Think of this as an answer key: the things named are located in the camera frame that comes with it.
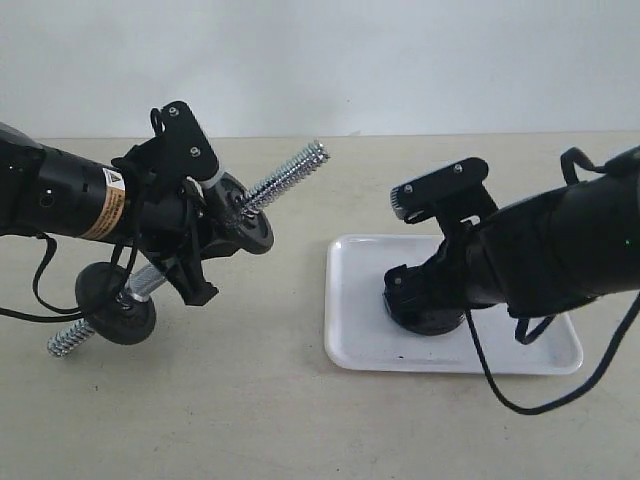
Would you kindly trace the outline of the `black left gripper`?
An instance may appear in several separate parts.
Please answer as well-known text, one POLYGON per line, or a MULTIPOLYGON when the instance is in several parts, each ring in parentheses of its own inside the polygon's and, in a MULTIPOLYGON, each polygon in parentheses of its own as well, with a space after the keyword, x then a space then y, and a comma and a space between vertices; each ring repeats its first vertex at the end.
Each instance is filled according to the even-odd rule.
POLYGON ((190 177, 163 188, 153 165, 156 153, 151 139, 112 160, 126 187, 112 241, 164 263, 164 275, 184 304, 204 306, 219 289, 205 279, 201 259, 228 258, 243 250, 248 229, 242 223, 219 224, 206 199, 209 191, 190 177))

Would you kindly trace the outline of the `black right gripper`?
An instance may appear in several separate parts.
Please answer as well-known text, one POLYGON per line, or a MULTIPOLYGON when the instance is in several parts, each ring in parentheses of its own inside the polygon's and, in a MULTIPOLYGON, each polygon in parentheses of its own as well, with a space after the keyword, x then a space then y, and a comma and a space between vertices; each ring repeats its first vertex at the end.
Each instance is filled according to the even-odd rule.
POLYGON ((429 297, 432 305, 464 313, 500 302, 491 290, 495 279, 484 254, 473 245, 477 226, 470 218, 453 224, 434 218, 444 234, 435 253, 420 264, 401 264, 384 274, 383 297, 396 323, 424 323, 429 297))

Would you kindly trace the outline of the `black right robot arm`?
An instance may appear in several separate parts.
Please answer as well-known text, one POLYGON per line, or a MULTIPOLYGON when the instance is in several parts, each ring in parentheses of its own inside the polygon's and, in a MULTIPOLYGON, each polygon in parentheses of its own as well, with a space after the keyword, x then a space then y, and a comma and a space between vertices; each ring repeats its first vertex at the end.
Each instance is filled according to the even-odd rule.
POLYGON ((467 157, 394 187, 407 224, 435 220, 443 238, 423 263, 384 276, 396 318, 504 306, 552 316, 639 286, 639 151, 603 164, 579 148, 560 158, 563 184, 506 206, 485 187, 488 163, 467 157))

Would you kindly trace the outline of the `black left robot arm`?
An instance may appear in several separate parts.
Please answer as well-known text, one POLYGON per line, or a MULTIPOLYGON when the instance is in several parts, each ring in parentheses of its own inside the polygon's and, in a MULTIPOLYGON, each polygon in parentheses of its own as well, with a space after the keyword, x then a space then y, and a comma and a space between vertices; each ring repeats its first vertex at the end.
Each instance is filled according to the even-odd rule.
POLYGON ((213 289, 201 261, 251 248, 231 218, 241 186, 221 172, 195 122, 154 130, 105 166, 2 125, 2 234, 129 247, 167 275, 186 304, 207 303, 213 289))

